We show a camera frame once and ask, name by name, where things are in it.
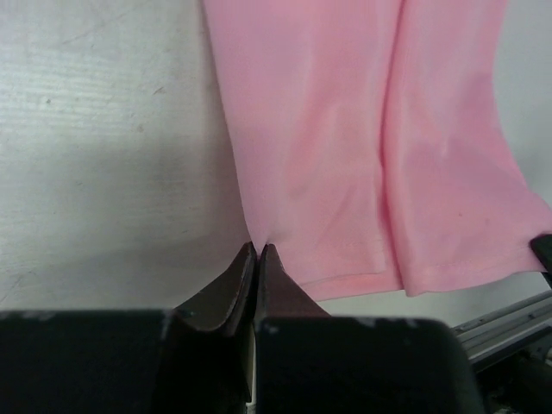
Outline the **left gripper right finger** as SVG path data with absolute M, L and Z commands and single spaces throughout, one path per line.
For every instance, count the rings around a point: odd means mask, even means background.
M 255 321 L 271 317 L 330 317 L 285 271 L 277 248 L 267 244 L 258 262 Z

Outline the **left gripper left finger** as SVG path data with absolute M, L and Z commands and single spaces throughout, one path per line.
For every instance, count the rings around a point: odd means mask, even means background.
M 248 313 L 256 263 L 252 243 L 244 244 L 224 272 L 176 307 L 184 324 L 199 333 L 234 336 Z

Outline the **pink t shirt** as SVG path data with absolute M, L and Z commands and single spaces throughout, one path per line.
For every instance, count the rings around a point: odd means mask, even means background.
M 539 272 L 551 210 L 502 136 L 503 1 L 204 3 L 241 202 L 315 300 Z

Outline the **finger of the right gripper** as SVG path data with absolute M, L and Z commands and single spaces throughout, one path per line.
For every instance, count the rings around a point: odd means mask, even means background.
M 552 287 L 552 235 L 541 234 L 530 241 L 530 248 L 533 254 L 538 258 L 543 265 L 543 277 L 547 281 L 549 287 Z

